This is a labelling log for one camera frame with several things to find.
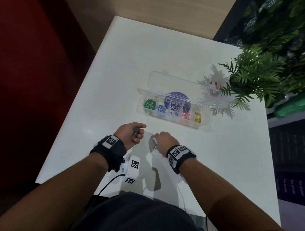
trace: transparent lid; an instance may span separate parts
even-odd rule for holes
[[[195,83],[161,72],[152,71],[148,79],[148,88],[155,92],[171,95],[175,98],[209,106],[221,91],[208,85]]]

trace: black wrist strap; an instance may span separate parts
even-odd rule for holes
[[[126,154],[124,143],[116,136],[106,136],[100,140],[97,145],[90,151],[90,154],[97,152],[102,155],[108,163],[108,171],[118,172],[123,162],[123,155]]]
[[[166,157],[174,172],[179,174],[181,164],[188,158],[196,158],[196,155],[185,146],[175,145],[167,151]]]

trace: wooden floor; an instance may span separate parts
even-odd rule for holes
[[[213,39],[235,0],[67,0],[97,51],[114,17]]]

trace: person's right hand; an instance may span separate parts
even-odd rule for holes
[[[157,149],[166,158],[167,151],[174,145],[180,145],[179,142],[168,132],[160,132],[155,134],[157,140]]]

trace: clear plastic container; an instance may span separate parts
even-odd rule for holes
[[[152,71],[148,80],[149,91],[142,90],[143,97],[137,112],[159,119],[198,129],[210,125],[209,104],[221,92],[207,85],[191,82],[175,76]]]

